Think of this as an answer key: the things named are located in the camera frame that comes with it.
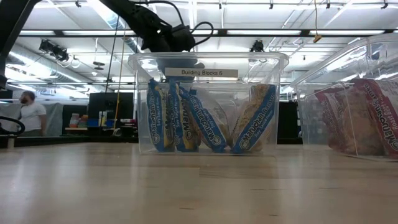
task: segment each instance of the clear plastic bin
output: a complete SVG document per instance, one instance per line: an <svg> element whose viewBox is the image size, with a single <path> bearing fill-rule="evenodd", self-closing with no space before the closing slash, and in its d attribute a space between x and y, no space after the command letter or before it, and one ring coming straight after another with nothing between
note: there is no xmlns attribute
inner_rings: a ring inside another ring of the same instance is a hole
<svg viewBox="0 0 398 224"><path fill-rule="evenodd" d="M348 45L292 82L304 145L354 156L383 155L378 142L381 134L368 112L366 94L354 83L364 79L394 82L397 77L398 34L384 34Z"/></svg>
<svg viewBox="0 0 398 224"><path fill-rule="evenodd" d="M132 55L140 152L257 155L275 148L288 62L267 53Z"/></svg>

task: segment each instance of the ceiling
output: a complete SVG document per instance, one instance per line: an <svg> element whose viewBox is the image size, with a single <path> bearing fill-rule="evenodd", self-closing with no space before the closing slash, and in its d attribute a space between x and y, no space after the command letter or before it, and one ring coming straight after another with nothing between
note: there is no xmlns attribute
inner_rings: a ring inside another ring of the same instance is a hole
<svg viewBox="0 0 398 224"><path fill-rule="evenodd" d="M273 9L268 0L178 0L171 1L179 8L185 24L194 26L208 21L216 29L314 29L315 6L311 0L273 0ZM331 1L326 9L326 0L317 0L317 27L319 29L396 29L398 1L388 1L389 7L381 9L384 1ZM81 7L71 0L43 0L36 5L24 29L110 29L103 19L111 13L98 0L80 0ZM166 4L153 4L149 9L173 26L180 24L174 8ZM67 48L68 53L80 61L78 68L69 66L71 72L85 80L103 82L110 77L132 77L128 56L137 49L131 49L121 38L98 39L95 54L95 38L39 38L19 37L16 44L37 54L42 39ZM195 48L196 52L248 52L255 40L262 40L266 52L281 52L290 57L282 82L292 82L318 63L333 55L355 37L325 37L314 44L313 38L301 37L213 37ZM105 63L104 70L93 76L93 61Z"/></svg>

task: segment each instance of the wooden table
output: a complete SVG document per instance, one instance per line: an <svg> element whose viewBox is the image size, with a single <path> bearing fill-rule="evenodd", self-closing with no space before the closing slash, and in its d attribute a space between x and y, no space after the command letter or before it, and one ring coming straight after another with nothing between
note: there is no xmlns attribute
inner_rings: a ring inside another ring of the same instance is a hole
<svg viewBox="0 0 398 224"><path fill-rule="evenodd" d="M0 223L397 223L398 164L279 146L140 156L137 144L0 152Z"/></svg>

